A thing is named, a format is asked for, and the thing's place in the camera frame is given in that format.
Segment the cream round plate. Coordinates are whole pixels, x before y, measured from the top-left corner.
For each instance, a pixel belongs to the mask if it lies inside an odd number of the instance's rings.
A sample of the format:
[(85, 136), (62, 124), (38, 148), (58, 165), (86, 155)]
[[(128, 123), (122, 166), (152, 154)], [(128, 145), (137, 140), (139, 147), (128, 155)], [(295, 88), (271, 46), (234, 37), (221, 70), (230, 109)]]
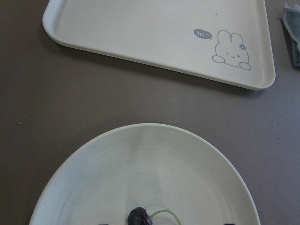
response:
[[(134, 124), (76, 150), (44, 188), (32, 225), (125, 225), (131, 210), (170, 210), (182, 225), (258, 225), (243, 179), (213, 145), (184, 129)], [(177, 225), (168, 213), (155, 225)]]

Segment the cream rabbit tray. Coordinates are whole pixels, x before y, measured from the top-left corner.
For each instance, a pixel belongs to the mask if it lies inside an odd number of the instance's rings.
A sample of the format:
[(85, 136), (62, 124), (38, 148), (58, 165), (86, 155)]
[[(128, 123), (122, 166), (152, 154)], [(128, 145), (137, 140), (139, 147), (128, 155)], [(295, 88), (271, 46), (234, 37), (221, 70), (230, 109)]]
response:
[(51, 0), (55, 42), (263, 90), (276, 77), (263, 0)]

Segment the grey folded cloth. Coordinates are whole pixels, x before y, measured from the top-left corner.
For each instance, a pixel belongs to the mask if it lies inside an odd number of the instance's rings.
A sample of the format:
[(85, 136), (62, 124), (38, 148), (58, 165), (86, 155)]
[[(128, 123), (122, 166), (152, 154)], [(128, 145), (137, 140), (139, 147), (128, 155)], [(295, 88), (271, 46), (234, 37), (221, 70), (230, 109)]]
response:
[(300, 66), (300, 6), (289, 5), (287, 2), (283, 8), (283, 22), (292, 42), (293, 63)]

